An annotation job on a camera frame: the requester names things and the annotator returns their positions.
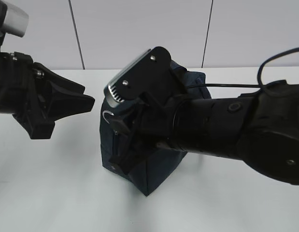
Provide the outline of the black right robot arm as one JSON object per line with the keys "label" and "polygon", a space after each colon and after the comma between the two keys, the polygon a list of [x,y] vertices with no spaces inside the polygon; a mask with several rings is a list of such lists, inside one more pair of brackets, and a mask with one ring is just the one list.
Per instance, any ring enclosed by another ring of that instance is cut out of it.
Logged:
{"label": "black right robot arm", "polygon": [[122,80],[128,86],[113,84],[110,91],[116,99],[135,101],[109,118],[126,139],[110,159],[122,173],[165,149],[242,160],[266,177],[299,185],[299,85],[281,80],[237,98],[202,99],[172,71]]}

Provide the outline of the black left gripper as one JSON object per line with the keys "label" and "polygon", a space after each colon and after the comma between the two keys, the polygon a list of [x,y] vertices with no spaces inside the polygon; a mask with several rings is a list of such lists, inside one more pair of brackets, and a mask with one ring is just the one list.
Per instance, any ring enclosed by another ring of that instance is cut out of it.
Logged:
{"label": "black left gripper", "polygon": [[[55,93],[50,101],[38,98],[44,80],[78,94]],[[59,119],[88,113],[95,99],[85,87],[33,62],[31,56],[0,52],[0,114],[11,114],[32,140],[50,139]]]}

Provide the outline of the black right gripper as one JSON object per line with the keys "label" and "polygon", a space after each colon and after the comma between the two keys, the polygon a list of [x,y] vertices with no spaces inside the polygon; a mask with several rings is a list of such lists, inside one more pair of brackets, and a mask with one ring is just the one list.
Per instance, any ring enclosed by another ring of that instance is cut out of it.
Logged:
{"label": "black right gripper", "polygon": [[149,156],[149,149],[182,151],[174,141],[174,118],[188,93],[178,75],[168,70],[144,93],[134,99],[135,111],[127,122],[119,116],[108,119],[111,128],[128,138],[118,148],[119,154],[109,159],[111,166],[129,174]]}

